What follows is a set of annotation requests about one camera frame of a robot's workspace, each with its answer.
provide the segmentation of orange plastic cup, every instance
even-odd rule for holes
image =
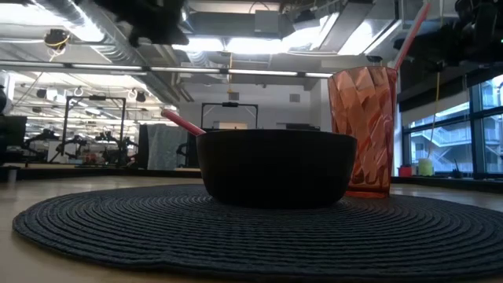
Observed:
[[[352,68],[329,79],[332,132],[358,140],[348,196],[389,196],[396,79],[397,72],[385,67]]]

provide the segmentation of black bowl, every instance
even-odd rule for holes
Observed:
[[[329,206],[346,192],[356,139],[307,130],[221,130],[197,136],[206,190],[253,208]]]

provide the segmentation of pink straw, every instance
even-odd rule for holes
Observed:
[[[404,40],[402,44],[402,48],[398,52],[398,59],[395,62],[394,69],[399,70],[400,66],[402,66],[403,59],[405,59],[407,53],[409,52],[409,48],[412,45],[412,41],[417,35],[421,24],[426,20],[426,16],[428,15],[428,11],[430,10],[431,3],[426,1],[424,5],[421,7],[421,10],[414,19],[414,25],[409,29],[409,33],[406,36],[406,40]]]
[[[195,136],[198,136],[200,134],[205,134],[206,132],[204,130],[202,130],[201,128],[199,128],[198,126],[190,123],[189,121],[186,121],[185,119],[183,119],[182,117],[176,115],[176,113],[168,110],[168,109],[164,109],[160,115],[164,118],[168,118],[170,119],[171,121],[173,121],[173,123],[179,125],[180,127],[186,129],[188,132],[190,132],[190,134],[193,134]]]

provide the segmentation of dark woven placemat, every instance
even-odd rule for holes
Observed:
[[[502,213],[420,197],[257,210],[220,204],[200,185],[114,189],[43,201],[13,228],[65,255],[126,269],[306,281],[503,273]]]

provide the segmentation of red object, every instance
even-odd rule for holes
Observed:
[[[358,141],[353,174],[346,194],[387,197],[393,170],[393,134],[397,72],[359,67],[329,79],[332,132]]]
[[[206,134],[206,132],[204,130],[202,130],[201,128],[199,128],[198,126],[190,123],[189,121],[186,121],[185,119],[176,115],[176,113],[174,113],[168,109],[164,109],[160,113],[160,115],[164,118],[168,118],[169,120],[173,121],[173,123],[186,129],[188,132],[190,132],[190,134],[193,134],[195,136],[198,136],[200,134]]]
[[[399,177],[412,177],[412,168],[411,167],[400,167],[398,169]]]
[[[412,41],[417,35],[417,32],[419,31],[419,28],[421,27],[421,24],[426,20],[426,16],[428,15],[428,11],[430,10],[431,3],[425,2],[421,10],[416,16],[416,19],[414,20],[413,26],[409,30],[409,34],[406,36],[406,40],[403,42],[402,48],[398,52],[398,59],[395,62],[394,69],[399,70],[400,66],[402,66],[403,59],[407,56],[407,53],[409,52],[409,48],[412,45]]]

